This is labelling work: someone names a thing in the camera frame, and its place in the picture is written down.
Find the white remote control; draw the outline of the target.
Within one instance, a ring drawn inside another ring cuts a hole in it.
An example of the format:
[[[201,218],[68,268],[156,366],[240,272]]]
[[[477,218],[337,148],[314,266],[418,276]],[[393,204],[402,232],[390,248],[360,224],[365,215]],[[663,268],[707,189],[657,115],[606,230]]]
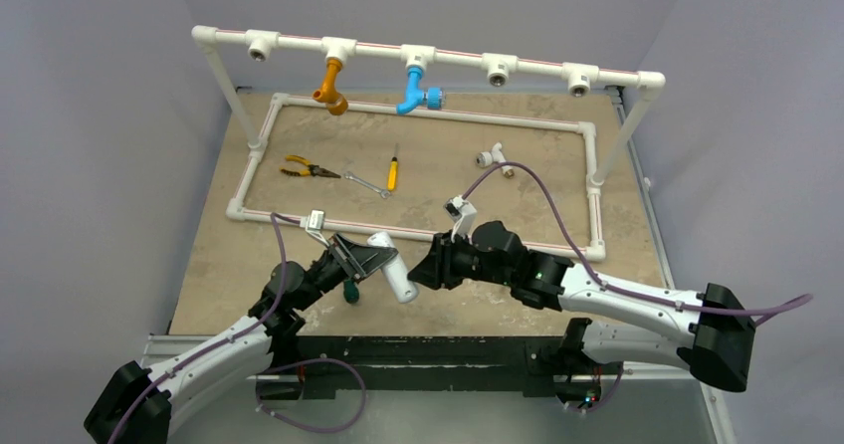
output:
[[[375,247],[397,250],[390,235],[384,231],[369,236],[366,243]],[[417,298],[419,294],[417,285],[408,279],[407,266],[399,253],[381,268],[381,272],[400,304],[408,304]]]

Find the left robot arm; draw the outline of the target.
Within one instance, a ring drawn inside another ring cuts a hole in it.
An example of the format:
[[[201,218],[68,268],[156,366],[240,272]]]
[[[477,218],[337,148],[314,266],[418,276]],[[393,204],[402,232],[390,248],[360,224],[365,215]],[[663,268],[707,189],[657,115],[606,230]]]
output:
[[[187,419],[230,387],[255,374],[292,372],[331,357],[305,358],[298,349],[300,313],[335,287],[380,272],[402,303],[418,295],[391,237],[363,244],[335,234],[308,268],[283,259],[260,299],[223,332],[157,364],[121,366],[84,420],[97,443],[164,443]]]

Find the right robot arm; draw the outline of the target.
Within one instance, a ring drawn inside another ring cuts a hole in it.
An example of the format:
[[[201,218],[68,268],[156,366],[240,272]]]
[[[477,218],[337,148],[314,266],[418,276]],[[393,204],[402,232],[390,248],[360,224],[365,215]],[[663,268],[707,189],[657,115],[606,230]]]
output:
[[[698,293],[616,277],[599,284],[584,265],[528,248],[500,221],[479,226],[471,238],[435,235],[408,278],[432,290],[452,290],[466,279],[503,285],[529,308],[598,315],[635,328],[627,343],[618,328],[597,323],[563,339],[558,356],[573,371],[594,361],[633,360],[686,369],[724,391],[747,389],[756,325],[721,285],[708,284]]]

